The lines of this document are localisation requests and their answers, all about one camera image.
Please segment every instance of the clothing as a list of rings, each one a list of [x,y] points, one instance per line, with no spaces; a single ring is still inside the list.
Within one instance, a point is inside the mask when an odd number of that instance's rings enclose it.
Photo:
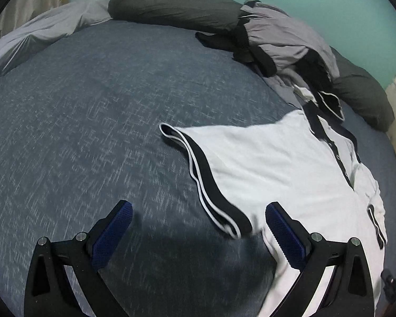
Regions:
[[[238,62],[251,64],[287,103],[300,108],[294,93],[307,97],[310,92],[309,100],[344,121],[331,81],[339,76],[339,69],[322,37],[302,21],[259,1],[247,2],[241,13],[230,35],[197,32],[195,36],[204,46],[231,51]]]
[[[265,208],[273,201],[309,233],[319,232],[327,240],[339,242],[358,237],[370,268],[375,303],[380,295],[386,238],[378,184],[359,162],[356,141],[343,136],[347,134],[337,124],[317,118],[334,142],[344,172],[331,146],[318,139],[302,110],[290,112],[275,124],[248,128],[161,124],[166,137],[187,149],[191,176],[212,221],[233,238],[263,233],[277,268],[260,316],[274,311],[299,274],[290,267],[265,223]],[[374,211],[375,224],[369,209]],[[305,316],[316,311],[331,274],[328,268]]]
[[[275,62],[277,70],[294,64],[309,49],[316,51],[331,78],[339,77],[336,59],[324,39],[303,21],[259,1],[242,6],[247,43],[257,45]]]

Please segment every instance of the gray garment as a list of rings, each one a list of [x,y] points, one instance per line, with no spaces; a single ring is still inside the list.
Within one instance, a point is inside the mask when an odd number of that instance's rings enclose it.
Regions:
[[[309,90],[308,84],[296,73],[294,66],[283,69],[280,74],[283,77],[283,80],[287,81],[289,85],[296,84],[298,87],[303,87]]]
[[[254,7],[243,5],[248,13],[242,18],[250,45],[258,45],[275,62],[277,70],[294,64],[308,52],[317,51],[330,78],[339,77],[336,59],[324,39],[303,21],[291,18],[271,6],[256,2]]]
[[[290,82],[289,82],[289,84],[285,83],[285,81],[282,80],[282,77],[279,75],[273,75],[271,77],[264,77],[261,74],[260,69],[258,69],[257,66],[255,66],[255,67],[256,67],[257,73],[260,74],[260,76],[267,83],[267,85],[271,89],[273,89],[286,103],[296,107],[297,109],[301,108],[301,103],[298,101],[298,98],[294,93],[294,87],[292,86],[292,84],[290,84]]]

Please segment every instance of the black trim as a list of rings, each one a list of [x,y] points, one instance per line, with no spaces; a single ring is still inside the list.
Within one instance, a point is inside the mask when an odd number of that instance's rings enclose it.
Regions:
[[[255,4],[256,4],[257,2],[261,2],[261,1],[260,1],[260,0],[251,0],[251,1],[247,1],[247,2],[245,3],[245,5],[248,6],[248,7],[254,8],[254,7],[255,7]]]
[[[370,220],[372,224],[374,225],[375,228],[375,234],[377,235],[377,242],[378,246],[380,247],[380,250],[384,248],[384,245],[386,244],[385,237],[383,233],[381,232],[380,226],[378,225],[377,220],[375,219],[374,215],[374,206],[372,204],[368,205],[368,208],[366,209],[368,212],[368,216],[370,217]]]
[[[233,59],[245,65],[254,63],[254,57],[248,49],[238,48],[235,52],[233,52]]]
[[[255,63],[264,77],[271,77],[277,73],[275,61],[258,45],[249,47],[249,51],[255,58]]]
[[[211,202],[214,205],[216,205],[220,210],[222,210],[227,215],[229,215],[229,217],[231,217],[235,221],[241,232],[241,237],[251,234],[252,233],[251,222],[240,209],[232,205],[220,192],[214,180],[213,174],[211,172],[210,165],[208,164],[207,158],[205,157],[205,154],[202,151],[202,149],[187,134],[180,131],[178,132],[181,133],[186,138],[189,146],[192,149],[192,152],[194,153],[197,159],[204,189],[207,195],[209,196]]]
[[[351,187],[351,182],[349,180],[349,177],[347,176],[345,166],[343,165],[342,160],[340,159],[339,155],[339,150],[336,147],[336,144],[327,136],[326,131],[324,130],[323,126],[321,125],[321,122],[318,118],[317,115],[317,106],[315,103],[312,101],[306,103],[303,107],[304,113],[308,119],[309,126],[311,127],[311,130],[314,133],[314,136],[317,137],[317,139],[325,141],[327,145],[330,147],[330,149],[333,152],[334,158],[336,159],[337,164],[339,165],[340,170],[343,173],[343,176],[346,179],[347,184]]]
[[[248,22],[246,18],[240,18],[238,21],[238,26],[233,30],[233,35],[236,38],[237,44],[240,48],[249,47],[248,32],[245,28],[245,24]]]
[[[333,93],[333,84],[321,63],[323,63],[323,60],[318,52],[308,49],[305,56],[295,63],[295,71],[308,85],[318,107],[338,121],[343,121],[340,100]]]
[[[238,49],[235,44],[236,39],[229,35],[206,35],[201,32],[195,33],[195,38],[206,48],[234,52]]]
[[[196,168],[196,166],[195,166],[194,161],[192,161],[192,172],[194,173],[194,176],[195,176],[196,178],[198,178],[197,168]],[[205,196],[204,196],[203,194],[201,195],[201,197],[202,197],[202,200],[204,201],[205,206],[207,206],[208,210],[211,212],[211,215],[212,215],[221,225],[226,225],[226,224],[230,225],[229,221],[228,221],[226,218],[224,218],[223,216],[221,216],[220,214],[218,214],[218,213],[213,209],[213,207],[210,205],[210,203],[207,201],[207,199],[205,198]],[[236,235],[236,230],[235,230],[235,228],[233,227],[233,225],[231,225],[230,228],[231,228],[232,232]]]
[[[326,122],[328,123],[328,125],[338,134],[340,134],[341,136],[347,138],[348,140],[350,140],[353,144],[353,147],[355,149],[355,153],[356,153],[356,158],[358,159],[358,162],[361,163],[361,159],[359,158],[358,155],[358,141],[356,139],[356,137],[353,135],[352,132],[350,132],[348,129],[344,128],[338,121],[336,118],[332,118],[331,116],[328,116],[327,114],[325,114],[323,111],[321,111],[319,108],[317,108],[317,106],[314,105],[314,111],[317,113],[318,116],[320,116],[321,118],[323,118],[324,120],[326,120]]]

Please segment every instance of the black garment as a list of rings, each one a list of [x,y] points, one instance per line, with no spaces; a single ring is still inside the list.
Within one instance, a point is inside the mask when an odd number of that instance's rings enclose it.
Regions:
[[[321,63],[318,52],[309,49],[307,54],[295,63],[295,71],[308,85],[320,110],[342,122],[345,119],[340,100],[333,93],[333,84]]]
[[[277,73],[273,59],[264,52],[259,46],[243,45],[235,36],[232,35],[205,35],[197,32],[195,37],[207,48],[233,52],[233,59],[242,64],[255,63],[264,77],[271,77]]]

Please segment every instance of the fitted sheet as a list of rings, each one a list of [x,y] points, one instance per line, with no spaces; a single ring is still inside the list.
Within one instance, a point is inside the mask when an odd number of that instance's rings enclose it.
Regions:
[[[36,240],[88,231],[126,199],[133,223],[100,273],[130,315],[256,316],[275,261],[260,235],[230,240],[216,230],[187,159],[158,124],[248,126],[292,110],[230,53],[170,26],[108,21],[20,64],[0,78],[1,297],[21,316]],[[379,182],[385,262],[396,275],[393,147],[344,113]]]

